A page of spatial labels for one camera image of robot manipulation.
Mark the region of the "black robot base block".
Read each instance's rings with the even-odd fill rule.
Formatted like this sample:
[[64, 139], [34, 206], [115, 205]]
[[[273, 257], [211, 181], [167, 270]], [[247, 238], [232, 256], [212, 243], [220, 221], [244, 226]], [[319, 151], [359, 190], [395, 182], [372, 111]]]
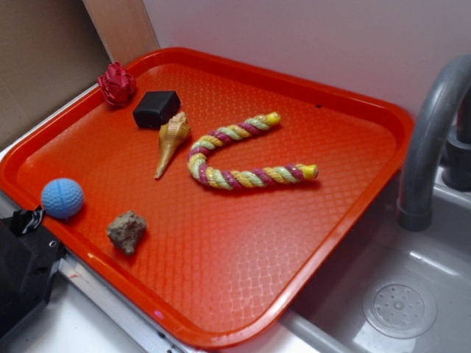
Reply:
[[17, 210], [1, 220], [1, 341], [49, 303], [62, 243], [44, 225], [46, 211]]

